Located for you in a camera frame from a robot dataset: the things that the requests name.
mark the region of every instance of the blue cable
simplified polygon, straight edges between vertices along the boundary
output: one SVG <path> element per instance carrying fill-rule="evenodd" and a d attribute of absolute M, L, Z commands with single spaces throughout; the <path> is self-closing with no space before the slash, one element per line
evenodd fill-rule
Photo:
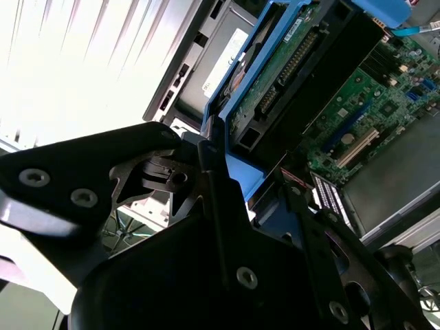
<path fill-rule="evenodd" d="M 406 29 L 401 29 L 401 30 L 393 30 L 393 34 L 395 36 L 412 36 L 412 35 L 418 34 L 418 33 L 420 33 L 419 26 L 408 27 Z"/>

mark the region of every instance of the blue drive bracket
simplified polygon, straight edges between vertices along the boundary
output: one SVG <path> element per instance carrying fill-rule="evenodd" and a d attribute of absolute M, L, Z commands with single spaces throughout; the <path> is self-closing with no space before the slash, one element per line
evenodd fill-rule
<path fill-rule="evenodd" d="M 264 173 L 261 169 L 255 168 L 255 166 L 251 165 L 248 161 L 243 159 L 242 157 L 235 155 L 229 149 L 229 122 L 230 116 L 234 113 L 235 109 L 239 106 L 240 101 L 243 99 L 244 95 L 248 92 L 253 82 L 256 80 L 261 70 L 263 69 L 266 62 L 270 59 L 272 54 L 274 53 L 276 47 L 280 43 L 281 39 L 286 34 L 289 27 L 294 22 L 299 10 L 303 5 L 308 5 L 311 3 L 311 0 L 284 0 L 284 1 L 269 1 L 267 5 L 264 7 L 263 12 L 260 15 L 260 18 L 256 22 L 254 29 L 252 30 L 251 35 L 248 36 L 245 44 L 240 49 L 238 54 L 242 54 L 249 45 L 252 44 L 254 37 L 256 36 L 256 32 L 259 30 L 260 25 L 263 22 L 263 19 L 270 7 L 277 3 L 286 3 L 289 4 L 286 11 L 280 18 L 279 22 L 276 24 L 274 30 L 270 34 L 269 38 L 261 48 L 261 51 L 255 58 L 252 66 L 249 68 L 249 71 L 244 76 L 237 90 L 231 95 L 231 99 L 228 101 L 226 106 L 223 108 L 219 117 L 225 121 L 225 145 L 226 145 L 226 163 L 228 165 L 228 170 L 231 178 L 237 180 L 240 183 L 241 191 L 245 198 L 245 201 L 248 201 L 249 198 L 256 192 L 258 187 L 264 182 L 265 176 L 267 173 Z M 208 101 L 208 104 L 205 106 L 204 117 L 203 117 L 203 126 L 210 115 L 210 105 L 212 101 L 217 97 L 218 93 L 221 92 L 222 87 L 226 84 L 227 78 L 234 72 L 235 67 L 239 61 L 239 56 L 236 56 L 234 62 L 230 66 L 228 72 L 223 77 L 223 80 L 220 82 L 219 86 L 216 88 L 214 94 L 211 99 Z"/>
<path fill-rule="evenodd" d="M 387 24 L 390 28 L 395 28 L 402 24 L 409 16 L 410 16 L 410 8 L 405 3 L 404 0 L 353 0 L 358 6 L 366 10 L 371 15 L 377 17 L 382 22 Z M 264 173 L 263 170 L 256 168 L 251 163 L 249 163 L 246 159 L 243 159 L 241 156 L 235 155 L 229 148 L 229 122 L 230 117 L 239 106 L 241 100 L 245 96 L 245 94 L 249 91 L 253 82 L 256 80 L 261 70 L 263 69 L 266 62 L 270 59 L 274 51 L 276 50 L 277 45 L 280 43 L 281 39 L 284 37 L 285 33 L 289 29 L 289 27 L 294 22 L 299 10 L 301 7 L 305 5 L 309 5 L 311 0 L 272 0 L 267 3 L 265 8 L 263 9 L 252 33 L 248 36 L 246 42 L 243 47 L 240 49 L 238 54 L 244 53 L 244 51 L 252 44 L 254 37 L 256 36 L 256 32 L 259 30 L 262 22 L 269 12 L 269 9 L 272 5 L 277 3 L 288 4 L 286 11 L 276 24 L 276 27 L 270 34 L 269 38 L 263 45 L 261 51 L 255 58 L 252 66 L 249 68 L 249 71 L 244 76 L 237 90 L 231 95 L 231 99 L 229 99 L 226 106 L 223 108 L 219 117 L 225 121 L 225 145 L 226 145 L 226 163 L 228 165 L 228 170 L 231 178 L 237 180 L 240 183 L 241 191 L 245 198 L 245 201 L 248 201 L 249 198 L 256 192 L 258 187 L 264 182 L 265 176 L 267 173 Z M 204 109 L 204 117 L 203 117 L 203 125 L 202 129 L 211 115 L 211 104 L 217 95 L 221 93 L 223 86 L 226 84 L 228 77 L 232 75 L 235 67 L 239 61 L 240 56 L 236 56 L 234 62 L 231 64 L 228 72 L 223 77 L 220 84 L 215 89 L 211 99 L 208 101 L 207 105 Z"/>
<path fill-rule="evenodd" d="M 411 16 L 411 8 L 405 0 L 352 0 L 352 2 L 392 29 L 398 28 Z"/>

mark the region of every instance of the bolt head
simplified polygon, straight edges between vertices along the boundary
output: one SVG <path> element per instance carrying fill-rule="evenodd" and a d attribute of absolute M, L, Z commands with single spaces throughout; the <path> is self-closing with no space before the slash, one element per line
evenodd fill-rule
<path fill-rule="evenodd" d="M 80 188 L 70 195 L 71 201 L 82 208 L 93 208 L 98 203 L 98 196 L 90 189 Z"/>
<path fill-rule="evenodd" d="M 44 170 L 28 168 L 20 172 L 19 180 L 26 186 L 40 188 L 46 186 L 50 182 L 50 176 Z"/>

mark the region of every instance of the black metal bracket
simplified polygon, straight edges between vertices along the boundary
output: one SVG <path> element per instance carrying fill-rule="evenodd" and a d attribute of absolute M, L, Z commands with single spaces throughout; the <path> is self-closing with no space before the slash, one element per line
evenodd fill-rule
<path fill-rule="evenodd" d="M 181 144 L 169 127 L 149 122 L 5 155 L 0 220 L 48 237 L 95 237 L 112 209 L 153 192 L 124 190 L 136 166 Z"/>
<path fill-rule="evenodd" d="M 96 243 L 113 208 L 156 189 L 171 194 L 168 228 L 82 282 L 72 329 L 138 327 L 145 311 L 162 326 L 267 328 L 302 319 L 312 329 L 431 329 L 338 216 L 308 209 L 297 182 L 279 178 L 272 215 L 296 230 L 254 228 L 229 178 L 224 133 L 214 116 L 195 143 L 147 123 L 0 158 L 0 220 L 31 233 L 64 266 L 48 237 L 65 239 L 78 259 L 87 249 L 71 242 Z"/>

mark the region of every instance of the gray metal panel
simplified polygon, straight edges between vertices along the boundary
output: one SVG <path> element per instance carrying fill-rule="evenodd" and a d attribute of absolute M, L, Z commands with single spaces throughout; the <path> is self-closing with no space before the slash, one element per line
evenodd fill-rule
<path fill-rule="evenodd" d="M 344 190 L 368 233 L 439 182 L 440 115 L 410 126 Z"/>
<path fill-rule="evenodd" d="M 404 245 L 416 254 L 440 240 L 440 208 L 386 245 Z"/>
<path fill-rule="evenodd" d="M 193 113 L 198 117 L 203 116 L 205 104 L 209 98 L 204 95 L 202 89 L 208 75 L 225 49 L 231 36 L 238 28 L 247 34 L 252 31 L 256 18 L 234 3 L 223 16 L 217 31 L 210 37 L 211 42 L 206 48 L 203 58 L 200 60 L 197 68 L 192 73 L 185 89 L 182 91 L 179 101 L 187 110 L 195 110 Z"/>

